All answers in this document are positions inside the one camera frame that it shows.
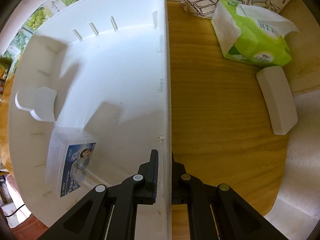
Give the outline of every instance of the wooden table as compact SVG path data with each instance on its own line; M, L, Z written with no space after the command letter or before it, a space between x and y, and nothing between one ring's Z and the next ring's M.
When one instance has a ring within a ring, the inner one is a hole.
M168 2L168 17L174 158L204 183L228 183L264 215L279 190L288 137L272 133L255 78L259 68L224 59L210 20L187 14L177 2ZM0 157L11 173L13 78L0 103ZM189 239L188 230L186 207L173 206L172 238Z

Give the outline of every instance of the white soap bar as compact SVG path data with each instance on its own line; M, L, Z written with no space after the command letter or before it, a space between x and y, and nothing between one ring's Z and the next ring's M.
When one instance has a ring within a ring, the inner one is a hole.
M297 111L287 78L280 66L266 67L257 73L266 102L272 131L284 135L297 123Z

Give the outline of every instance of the white plastic bin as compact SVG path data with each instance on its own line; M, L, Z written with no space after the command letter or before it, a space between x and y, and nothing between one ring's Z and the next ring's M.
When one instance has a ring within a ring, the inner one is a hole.
M159 151L157 201L139 207L136 239L171 238L171 115L165 0L80 0L31 37L9 104L9 145L23 199L51 226L89 189L57 196L45 181L54 127L96 140L88 169L115 185ZM57 91L56 122L39 122L14 103L24 87Z

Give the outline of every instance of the green tissue package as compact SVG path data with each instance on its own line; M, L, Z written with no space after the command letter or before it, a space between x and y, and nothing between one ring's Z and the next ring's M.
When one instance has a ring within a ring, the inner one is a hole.
M227 59L261 67L284 66L291 61L284 37L298 29L268 9L219 0L211 23Z

